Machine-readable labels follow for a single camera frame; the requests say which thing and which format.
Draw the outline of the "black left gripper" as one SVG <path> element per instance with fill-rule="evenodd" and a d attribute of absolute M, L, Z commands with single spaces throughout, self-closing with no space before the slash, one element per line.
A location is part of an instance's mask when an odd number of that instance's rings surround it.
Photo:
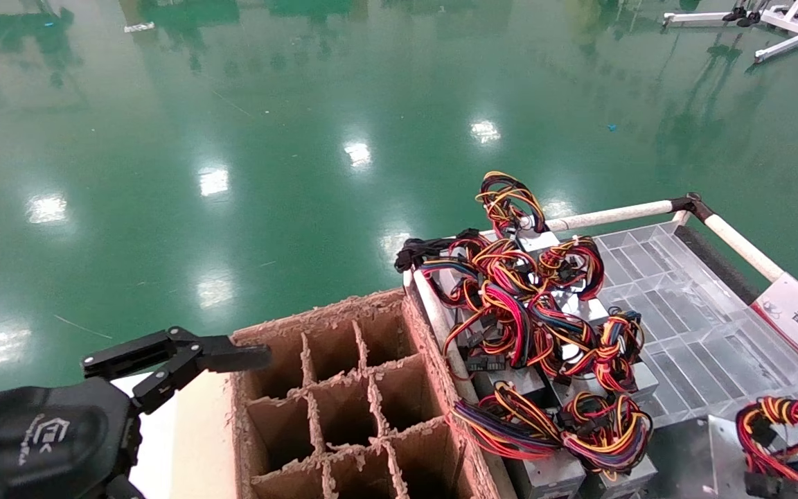
<path fill-rule="evenodd" d="M 95 377 L 0 392 L 0 498 L 140 498 L 141 441 L 129 395 Z"/>

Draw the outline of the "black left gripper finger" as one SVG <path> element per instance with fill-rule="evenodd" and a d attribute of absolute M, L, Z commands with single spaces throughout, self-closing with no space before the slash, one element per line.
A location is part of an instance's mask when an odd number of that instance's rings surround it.
<path fill-rule="evenodd" d="M 204 371 L 257 371 L 270 363 L 269 345 L 240 347 L 228 335 L 199 337 L 181 326 L 169 326 L 89 355 L 82 361 L 82 370 L 85 378 L 111 381 L 152 369 L 132 390 L 137 410 L 152 414 Z"/>

